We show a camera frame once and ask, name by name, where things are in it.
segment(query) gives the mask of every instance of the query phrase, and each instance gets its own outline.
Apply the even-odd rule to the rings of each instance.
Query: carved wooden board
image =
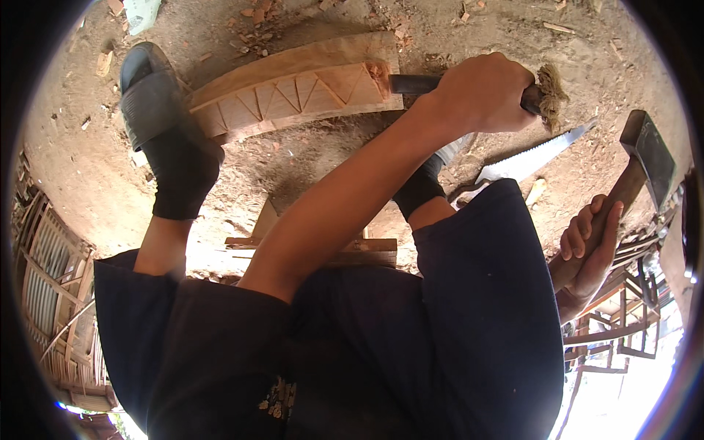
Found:
[[[262,58],[193,93],[191,113],[208,137],[244,139],[340,115],[403,108],[388,93],[398,73],[393,34],[374,32],[309,44]]]

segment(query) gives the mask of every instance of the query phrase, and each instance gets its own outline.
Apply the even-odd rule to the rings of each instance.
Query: axe head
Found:
[[[670,192],[676,165],[648,112],[633,110],[621,133],[621,145],[631,156],[636,156],[646,172],[646,186],[655,209],[662,205]]]

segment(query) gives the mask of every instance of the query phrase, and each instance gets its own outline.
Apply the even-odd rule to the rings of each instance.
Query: hand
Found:
[[[591,220],[601,210],[606,196],[599,194],[591,200],[591,204],[570,221],[570,226],[563,232],[560,240],[560,252],[565,260],[582,258],[584,256],[584,241],[591,236]],[[564,290],[571,298],[574,307],[581,312],[587,306],[594,294],[606,280],[608,270],[616,253],[616,231],[623,214],[623,203],[617,201],[611,208],[606,219],[606,226],[601,238],[601,244],[586,259],[577,276],[568,283]]]
[[[416,105],[425,106],[427,117],[449,131],[452,140],[469,132],[517,132],[535,120],[520,106],[523,90],[534,83],[526,68],[494,52],[449,69]]]

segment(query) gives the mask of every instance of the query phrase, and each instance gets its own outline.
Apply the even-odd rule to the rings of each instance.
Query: printed graphic on shirt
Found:
[[[272,385],[266,399],[259,404],[259,409],[267,411],[274,418],[286,420],[291,417],[296,398],[296,384],[287,384],[281,376],[276,378],[278,383]]]

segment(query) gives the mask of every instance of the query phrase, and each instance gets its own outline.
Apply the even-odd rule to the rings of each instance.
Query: saw blade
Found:
[[[504,159],[491,165],[486,165],[474,181],[475,184],[483,179],[515,179],[520,182],[543,167],[558,154],[562,153],[574,141],[579,139],[584,133],[591,130],[596,125],[596,118],[592,118],[585,124],[573,128],[560,136],[554,137],[547,142],[531,148],[530,150],[518,153],[508,159]]]

